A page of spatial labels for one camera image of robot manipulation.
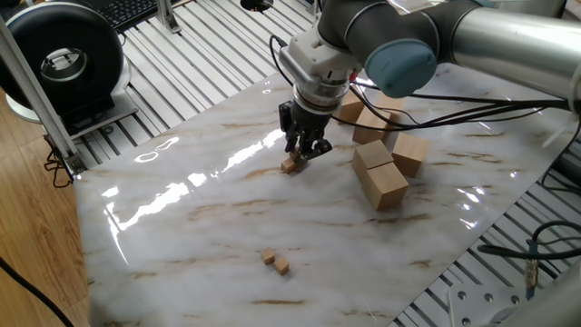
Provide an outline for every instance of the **wooden block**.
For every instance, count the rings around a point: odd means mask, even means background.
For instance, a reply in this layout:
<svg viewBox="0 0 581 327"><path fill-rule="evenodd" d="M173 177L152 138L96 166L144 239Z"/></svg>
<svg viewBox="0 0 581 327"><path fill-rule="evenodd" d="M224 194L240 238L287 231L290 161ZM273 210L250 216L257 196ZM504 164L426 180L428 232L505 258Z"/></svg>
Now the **wooden block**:
<svg viewBox="0 0 581 327"><path fill-rule="evenodd" d="M361 188L375 210L383 210L403 200L408 181L394 163L369 169L361 180Z"/></svg>
<svg viewBox="0 0 581 327"><path fill-rule="evenodd" d="M289 158L281 163L281 170L284 173L292 173L295 169L299 168L300 166L304 165L307 161L303 160L298 163L295 163L292 158Z"/></svg>
<svg viewBox="0 0 581 327"><path fill-rule="evenodd" d="M398 109L401 110L403 108L403 98L401 99L393 99L382 92L379 92L377 99L375 100L375 105L379 108L389 108L389 109ZM399 113L391 111L390 120L398 121Z"/></svg>
<svg viewBox="0 0 581 327"><path fill-rule="evenodd" d="M393 157L383 144L383 141L378 140L356 147L351 167L359 179L362 180L369 169L391 162L393 162Z"/></svg>
<svg viewBox="0 0 581 327"><path fill-rule="evenodd" d="M274 262L274 269L282 276L289 270L289 262L283 257L280 257Z"/></svg>
<svg viewBox="0 0 581 327"><path fill-rule="evenodd" d="M377 112L387 119L391 117L391 113L381 110L378 110ZM359 119L357 120L357 124L376 128L388 127L388 123L379 119L368 108L363 109ZM368 144L370 142L383 139L384 135L385 131L374 131L367 128L355 127L355 130L353 131L353 142L357 142L359 144Z"/></svg>
<svg viewBox="0 0 581 327"><path fill-rule="evenodd" d="M261 251L261 257L264 264L274 263L274 251L271 248Z"/></svg>
<svg viewBox="0 0 581 327"><path fill-rule="evenodd" d="M343 103L339 109L339 119L349 123L357 122L361 111L365 105L361 100L351 91L347 92L343 97Z"/></svg>
<svg viewBox="0 0 581 327"><path fill-rule="evenodd" d="M393 147L393 162L399 171L407 177L416 177L427 150L428 140L399 133Z"/></svg>

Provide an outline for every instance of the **blue joint cap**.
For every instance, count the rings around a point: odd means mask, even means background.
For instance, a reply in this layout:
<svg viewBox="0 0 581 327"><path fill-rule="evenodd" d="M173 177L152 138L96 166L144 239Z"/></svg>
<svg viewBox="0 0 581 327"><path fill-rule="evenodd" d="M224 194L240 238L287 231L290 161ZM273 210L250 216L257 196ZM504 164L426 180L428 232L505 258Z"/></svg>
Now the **blue joint cap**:
<svg viewBox="0 0 581 327"><path fill-rule="evenodd" d="M535 241L528 242L528 253L538 254L538 244Z"/></svg>
<svg viewBox="0 0 581 327"><path fill-rule="evenodd" d="M367 76L392 98L413 94L436 73L432 49L416 39L400 39L375 49L365 62Z"/></svg>

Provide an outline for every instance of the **stacked wooden blocks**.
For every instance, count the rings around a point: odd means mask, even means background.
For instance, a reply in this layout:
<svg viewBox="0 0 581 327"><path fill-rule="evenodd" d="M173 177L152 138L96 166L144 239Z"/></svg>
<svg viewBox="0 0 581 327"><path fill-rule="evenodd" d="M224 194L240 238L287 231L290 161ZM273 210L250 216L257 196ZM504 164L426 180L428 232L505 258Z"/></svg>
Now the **stacked wooden blocks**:
<svg viewBox="0 0 581 327"><path fill-rule="evenodd" d="M428 141L404 133L399 133L393 155L381 140L355 148L351 166L375 210L403 200L409 187L404 175L416 177L427 150Z"/></svg>
<svg viewBox="0 0 581 327"><path fill-rule="evenodd" d="M351 165L375 210L389 208L403 200L408 181L393 163L393 157L381 140L358 146Z"/></svg>

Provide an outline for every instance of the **wire connector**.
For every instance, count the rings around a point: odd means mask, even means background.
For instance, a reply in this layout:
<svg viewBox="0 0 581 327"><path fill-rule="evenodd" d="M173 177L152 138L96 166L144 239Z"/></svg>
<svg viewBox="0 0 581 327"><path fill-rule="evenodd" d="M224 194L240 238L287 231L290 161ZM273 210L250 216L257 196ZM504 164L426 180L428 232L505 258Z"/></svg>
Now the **wire connector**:
<svg viewBox="0 0 581 327"><path fill-rule="evenodd" d="M528 253L538 254L537 241L531 240L528 243ZM527 300L535 296L535 289L538 284L538 260L527 259L525 263L525 286L527 288Z"/></svg>
<svg viewBox="0 0 581 327"><path fill-rule="evenodd" d="M534 290L538 284L538 260L527 260L525 264L525 285Z"/></svg>

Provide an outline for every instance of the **metal rod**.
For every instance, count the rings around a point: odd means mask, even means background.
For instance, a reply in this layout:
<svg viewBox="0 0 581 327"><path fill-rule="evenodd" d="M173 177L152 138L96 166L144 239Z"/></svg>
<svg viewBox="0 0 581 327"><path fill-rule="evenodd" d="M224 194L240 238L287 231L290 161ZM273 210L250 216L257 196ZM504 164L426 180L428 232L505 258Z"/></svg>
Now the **metal rod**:
<svg viewBox="0 0 581 327"><path fill-rule="evenodd" d="M157 19L162 22L170 32L176 34L180 33L182 29L175 20L175 15L173 14L172 0L156 0L157 1Z"/></svg>
<svg viewBox="0 0 581 327"><path fill-rule="evenodd" d="M38 115L48 135L53 140L54 146L58 148L63 158L76 155L77 150L73 140L66 132L53 105L46 97L43 87L38 83L2 17L0 17L0 59L20 86L28 103Z"/></svg>
<svg viewBox="0 0 581 327"><path fill-rule="evenodd" d="M581 24L479 8L458 24L456 63L568 99L581 64ZM575 90L581 97L581 83Z"/></svg>

